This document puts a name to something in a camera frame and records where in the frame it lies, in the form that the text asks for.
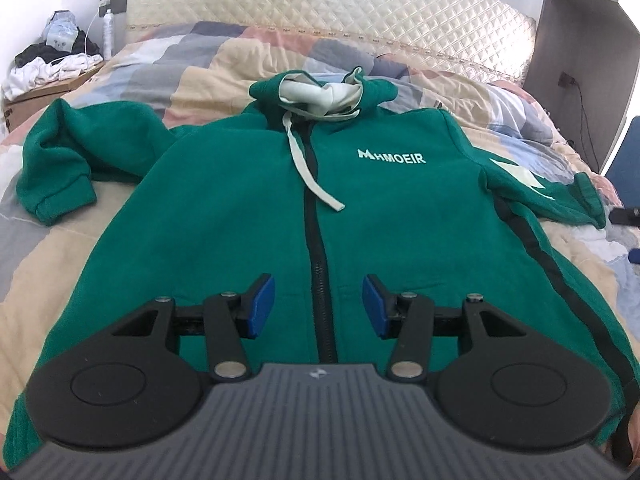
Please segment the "green zip hoodie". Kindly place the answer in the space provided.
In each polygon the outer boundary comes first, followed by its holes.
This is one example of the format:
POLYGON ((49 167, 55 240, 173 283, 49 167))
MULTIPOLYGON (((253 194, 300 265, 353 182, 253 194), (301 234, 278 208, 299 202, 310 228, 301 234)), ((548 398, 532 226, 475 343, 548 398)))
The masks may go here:
POLYGON ((166 127, 52 103, 22 207, 134 190, 94 246, 4 444, 29 479, 621 479, 639 365, 542 220, 603 228, 440 108, 361 70, 258 81, 166 127))

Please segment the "pile of clothes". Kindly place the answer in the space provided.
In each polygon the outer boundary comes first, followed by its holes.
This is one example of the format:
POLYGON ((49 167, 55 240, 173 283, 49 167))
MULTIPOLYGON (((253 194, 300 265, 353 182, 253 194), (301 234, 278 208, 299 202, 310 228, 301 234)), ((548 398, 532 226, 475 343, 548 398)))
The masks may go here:
POLYGON ((55 11, 39 40, 14 58, 1 85, 2 96, 15 101, 46 84, 77 78, 103 61, 100 47, 77 25, 75 15, 55 11))

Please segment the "blue chair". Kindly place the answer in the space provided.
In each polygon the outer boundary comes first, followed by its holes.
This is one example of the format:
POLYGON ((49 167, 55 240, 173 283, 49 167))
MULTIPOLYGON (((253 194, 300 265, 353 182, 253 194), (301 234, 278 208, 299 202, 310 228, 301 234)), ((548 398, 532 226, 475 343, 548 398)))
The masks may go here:
POLYGON ((606 173, 626 207, 640 205, 640 117, 635 117, 606 173))

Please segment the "grey bedside cabinet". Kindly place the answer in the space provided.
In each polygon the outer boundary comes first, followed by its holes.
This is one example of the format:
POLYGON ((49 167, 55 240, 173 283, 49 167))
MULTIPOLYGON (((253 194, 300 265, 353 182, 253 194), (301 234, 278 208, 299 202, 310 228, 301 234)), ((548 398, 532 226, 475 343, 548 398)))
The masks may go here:
POLYGON ((605 174, 624 135, 638 79, 637 5, 631 0, 544 0, 524 88, 578 151, 572 95, 558 85, 562 72, 582 86, 598 172, 605 174))

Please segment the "cardboard box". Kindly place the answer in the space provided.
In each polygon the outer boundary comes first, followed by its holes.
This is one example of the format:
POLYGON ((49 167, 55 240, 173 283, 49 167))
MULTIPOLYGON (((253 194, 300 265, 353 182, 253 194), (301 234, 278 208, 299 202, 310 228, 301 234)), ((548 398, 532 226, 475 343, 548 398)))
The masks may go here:
POLYGON ((21 124, 24 124, 30 116, 49 105, 55 99, 62 98, 66 93, 74 91, 85 84, 103 65, 104 62, 101 62, 96 67, 88 70, 88 72, 82 73, 76 78, 55 81, 32 89, 18 96, 14 101, 3 99, 2 110, 8 133, 11 133, 21 124))

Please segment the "white plastic bottle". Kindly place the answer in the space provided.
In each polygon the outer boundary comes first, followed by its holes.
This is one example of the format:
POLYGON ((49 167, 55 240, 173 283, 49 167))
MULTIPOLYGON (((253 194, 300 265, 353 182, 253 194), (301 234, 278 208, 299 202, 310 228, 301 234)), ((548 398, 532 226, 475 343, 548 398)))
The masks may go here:
POLYGON ((103 57, 105 61, 113 57, 114 52, 114 14, 110 8, 107 8, 102 18, 103 26, 103 57))

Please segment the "black wall socket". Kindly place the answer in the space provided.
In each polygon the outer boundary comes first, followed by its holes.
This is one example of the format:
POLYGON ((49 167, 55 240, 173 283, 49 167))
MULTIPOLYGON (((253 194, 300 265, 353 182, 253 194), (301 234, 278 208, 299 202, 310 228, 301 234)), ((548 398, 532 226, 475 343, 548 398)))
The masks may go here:
POLYGON ((100 0, 99 17, 104 18, 107 12, 111 14, 123 14, 127 12, 128 0, 100 0))

